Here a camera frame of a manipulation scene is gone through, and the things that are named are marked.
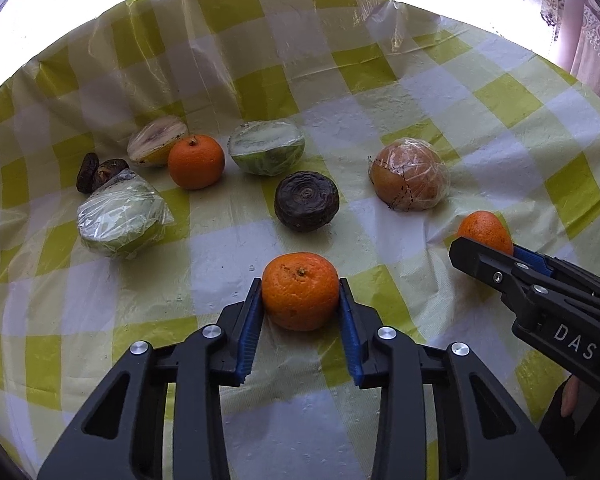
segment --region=hand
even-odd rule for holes
[[[570,416],[576,409],[578,403],[578,390],[580,389],[580,380],[575,375],[569,377],[562,391],[562,405],[560,406],[561,416]]]

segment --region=checkered tablecloth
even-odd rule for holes
[[[144,170],[176,219],[166,238],[131,261],[88,252],[75,224],[82,157],[126,156],[129,135],[163,114],[223,145],[244,121],[295,121],[307,139],[296,169],[336,182],[339,213],[295,234],[274,215],[279,177],[229,159],[217,185],[185,192]],[[368,180],[369,158],[403,136],[450,168],[433,210],[391,211]],[[417,342],[468,343],[537,421],[564,371],[516,340],[512,314],[446,253],[477,209],[600,275],[600,99],[515,44],[391,0],[120,3],[0,88],[0,442],[35,474],[131,342],[181,341],[291,251],[326,256]],[[172,408],[170,396],[167,443]],[[336,324],[266,322],[253,373],[222,391],[222,409],[235,478],[370,473],[379,395],[349,380]]]

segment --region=tangerine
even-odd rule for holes
[[[476,211],[462,220],[458,228],[458,236],[471,238],[471,240],[513,256],[511,236],[500,219],[489,211]]]
[[[206,135],[194,135],[173,145],[167,160],[169,174],[184,189],[202,189],[216,183],[224,171],[224,151]]]
[[[262,273],[264,308],[282,328],[301,332],[320,328],[333,315],[339,299],[338,271],[318,254],[283,254]]]

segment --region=small dark brown object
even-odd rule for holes
[[[276,188],[276,216],[293,231],[314,231],[328,224],[339,208],[340,195],[333,180],[315,171],[296,171]]]
[[[93,175],[93,190],[96,191],[104,183],[115,177],[120,171],[128,169],[129,165],[123,158],[110,158],[98,166]]]
[[[93,191],[93,176],[100,165],[100,159],[95,153],[87,153],[82,160],[78,177],[75,179],[75,187],[84,194]]]

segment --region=silver screw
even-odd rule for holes
[[[136,355],[144,354],[148,349],[149,343],[147,341],[136,341],[129,347],[131,353]]]
[[[218,325],[208,325],[202,329],[202,335],[213,339],[218,337],[222,333],[222,329]]]
[[[393,339],[398,335],[398,333],[395,331],[395,328],[392,328],[390,326],[381,326],[378,329],[378,337],[380,339]]]
[[[464,343],[453,343],[451,345],[451,351],[456,355],[467,355],[469,353],[469,347]]]

